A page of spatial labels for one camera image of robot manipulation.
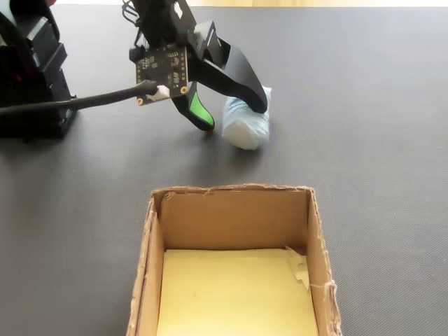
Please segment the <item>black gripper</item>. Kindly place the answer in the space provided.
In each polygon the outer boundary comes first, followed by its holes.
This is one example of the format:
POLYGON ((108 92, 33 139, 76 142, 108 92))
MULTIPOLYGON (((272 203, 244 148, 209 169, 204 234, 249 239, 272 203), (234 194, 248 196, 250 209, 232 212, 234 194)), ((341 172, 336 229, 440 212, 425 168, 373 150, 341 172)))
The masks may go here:
MULTIPOLYGON (((197 81, 227 97, 245 102, 252 111, 267 111, 267 96, 243 52, 217 35, 214 21, 195 26, 193 45, 188 49, 188 70, 197 65, 197 81)), ((172 99, 178 112, 202 131, 213 131, 215 121, 197 93, 197 83, 187 94, 172 99)))

